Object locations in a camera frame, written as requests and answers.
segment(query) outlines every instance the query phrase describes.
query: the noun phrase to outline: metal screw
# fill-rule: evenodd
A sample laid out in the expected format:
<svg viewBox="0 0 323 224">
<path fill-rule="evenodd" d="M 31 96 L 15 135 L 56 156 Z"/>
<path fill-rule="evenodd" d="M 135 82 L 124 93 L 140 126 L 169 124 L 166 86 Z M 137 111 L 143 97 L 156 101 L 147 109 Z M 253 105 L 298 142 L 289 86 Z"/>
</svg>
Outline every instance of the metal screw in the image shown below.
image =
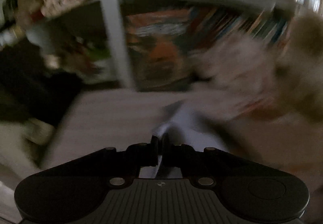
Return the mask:
<svg viewBox="0 0 323 224">
<path fill-rule="evenodd" d="M 209 186 L 212 185 L 214 183 L 213 179 L 209 178 L 209 177 L 201 177 L 198 180 L 198 183 L 202 186 Z"/>
<path fill-rule="evenodd" d="M 114 177 L 110 179 L 110 184 L 114 186 L 123 185 L 126 181 L 122 177 Z"/>
</svg>

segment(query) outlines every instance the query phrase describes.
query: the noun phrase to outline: logo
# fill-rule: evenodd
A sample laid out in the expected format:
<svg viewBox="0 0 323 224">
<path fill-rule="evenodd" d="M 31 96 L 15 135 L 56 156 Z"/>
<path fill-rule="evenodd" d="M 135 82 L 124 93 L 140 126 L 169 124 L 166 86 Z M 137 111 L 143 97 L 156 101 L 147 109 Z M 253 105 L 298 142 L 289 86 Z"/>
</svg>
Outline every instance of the logo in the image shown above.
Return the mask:
<svg viewBox="0 0 323 224">
<path fill-rule="evenodd" d="M 160 186 L 160 187 L 163 187 L 163 186 L 166 185 L 166 183 L 165 182 L 158 182 L 157 185 Z"/>
</svg>

